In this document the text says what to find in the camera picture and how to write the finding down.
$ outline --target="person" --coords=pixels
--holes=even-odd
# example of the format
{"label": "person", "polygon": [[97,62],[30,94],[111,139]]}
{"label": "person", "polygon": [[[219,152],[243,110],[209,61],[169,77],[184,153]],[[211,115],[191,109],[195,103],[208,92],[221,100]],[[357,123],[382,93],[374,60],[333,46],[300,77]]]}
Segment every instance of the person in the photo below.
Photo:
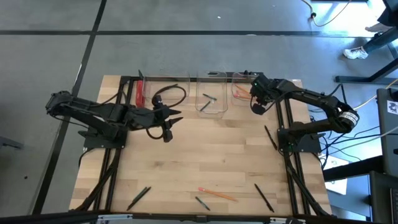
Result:
{"label": "person", "polygon": [[345,49],[343,51],[345,57],[348,59],[365,59],[373,50],[379,49],[398,39],[398,29],[394,25],[394,17],[389,14],[387,9],[384,10],[377,21],[379,22],[378,24],[365,29],[369,32],[382,32],[382,34],[375,36],[363,46],[354,49]]}

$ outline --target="gray floor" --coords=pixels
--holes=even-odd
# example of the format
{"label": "gray floor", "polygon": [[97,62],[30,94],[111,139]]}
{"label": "gray floor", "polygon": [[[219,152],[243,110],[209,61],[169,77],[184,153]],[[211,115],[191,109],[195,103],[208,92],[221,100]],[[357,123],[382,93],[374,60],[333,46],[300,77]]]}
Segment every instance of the gray floor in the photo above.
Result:
{"label": "gray floor", "polygon": [[[91,30],[100,2],[0,0],[0,30]],[[374,51],[366,60],[348,60],[341,55],[343,49],[365,43],[367,39],[362,37],[372,36],[364,27],[375,23],[382,10],[380,2],[373,0],[369,7],[365,3],[351,3],[330,25],[319,28],[308,23],[309,8],[300,0],[108,1],[100,30],[320,30],[349,37],[97,36],[79,96],[95,100],[103,75],[137,75],[138,69],[191,74],[203,70],[258,70],[269,77],[299,78],[306,88],[330,92],[336,86],[334,76],[365,77],[393,59],[387,47]],[[345,5],[312,4],[320,24]],[[0,136],[25,144],[19,151],[9,147],[0,150],[0,217],[30,211],[59,127],[57,120],[45,114],[44,106],[52,92],[72,88],[87,41],[85,35],[0,35]],[[348,102],[356,106],[382,87],[345,85]],[[320,113],[313,115],[323,118]],[[375,101],[361,108],[359,115],[361,121],[352,135],[378,125],[374,119]],[[70,126],[67,131],[45,213],[68,209],[83,145],[78,130],[79,127]],[[360,159],[376,156],[381,153],[380,142],[353,147],[346,153]],[[335,155],[356,160],[340,153]],[[333,212],[347,217],[339,210]]]}

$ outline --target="clear plastic container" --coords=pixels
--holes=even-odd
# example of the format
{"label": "clear plastic container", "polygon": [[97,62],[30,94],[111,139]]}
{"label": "clear plastic container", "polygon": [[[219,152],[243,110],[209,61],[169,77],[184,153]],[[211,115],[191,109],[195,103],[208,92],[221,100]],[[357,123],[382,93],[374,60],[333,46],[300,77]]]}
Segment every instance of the clear plastic container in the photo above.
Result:
{"label": "clear plastic container", "polygon": [[[143,89],[142,95],[146,99],[146,106],[148,103],[151,105],[152,97],[158,92],[160,89],[177,84],[182,87],[187,92],[187,97],[190,92],[190,74],[188,72],[182,73],[165,73],[165,74],[156,74],[156,73],[144,73],[143,76]],[[183,97],[183,92],[178,88],[171,88],[160,93],[162,97],[163,103],[166,105],[170,105],[178,102]]]}
{"label": "clear plastic container", "polygon": [[199,117],[223,117],[228,109],[226,81],[225,72],[198,73],[195,107]]}
{"label": "clear plastic container", "polygon": [[236,106],[250,106],[251,82],[257,75],[232,74],[231,101]]}

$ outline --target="wooden table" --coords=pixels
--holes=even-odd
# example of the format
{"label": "wooden table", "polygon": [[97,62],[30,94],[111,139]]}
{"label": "wooden table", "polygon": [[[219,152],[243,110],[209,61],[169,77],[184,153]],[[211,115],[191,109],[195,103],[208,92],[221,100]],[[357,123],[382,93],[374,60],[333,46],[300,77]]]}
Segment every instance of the wooden table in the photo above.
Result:
{"label": "wooden table", "polygon": [[[118,91],[120,76],[106,75],[99,91],[102,102]],[[300,80],[294,80],[300,86]],[[129,132],[122,150],[114,190],[112,212],[126,212],[133,198],[145,187],[152,189],[130,210],[134,213],[208,214],[208,215],[278,215],[292,214],[289,188],[282,156],[275,151],[264,125],[277,140],[278,121],[275,107],[266,114],[254,114],[248,106],[231,102],[228,85],[228,110],[221,119],[203,119],[195,109],[196,83],[191,83],[189,97],[174,109],[182,119],[172,128],[173,140],[153,140],[145,131]],[[135,94],[131,104],[135,104]],[[309,122],[306,104],[291,100],[294,121]],[[150,130],[158,136],[157,128]],[[98,182],[104,149],[84,156],[77,176],[70,208],[76,208]],[[305,183],[323,209],[331,213],[319,161],[301,153]],[[273,206],[272,213],[254,187],[256,183]],[[199,192],[204,187],[235,197],[239,202]],[[108,186],[104,188],[104,208]],[[303,213],[299,188],[298,209]],[[200,197],[207,211],[196,200]]]}

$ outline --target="white sneaker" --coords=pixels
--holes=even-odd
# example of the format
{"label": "white sneaker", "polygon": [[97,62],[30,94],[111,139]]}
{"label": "white sneaker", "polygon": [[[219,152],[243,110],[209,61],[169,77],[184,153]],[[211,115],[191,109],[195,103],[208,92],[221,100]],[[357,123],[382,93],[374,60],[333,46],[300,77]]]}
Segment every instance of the white sneaker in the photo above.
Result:
{"label": "white sneaker", "polygon": [[357,47],[354,49],[345,49],[343,51],[343,54],[348,59],[356,59],[356,58],[365,59],[368,57],[368,53],[366,53],[363,47]]}
{"label": "white sneaker", "polygon": [[385,32],[385,31],[389,30],[390,28],[392,28],[392,27],[386,26],[379,22],[378,24],[374,24],[371,27],[365,27],[365,30],[368,32]]}

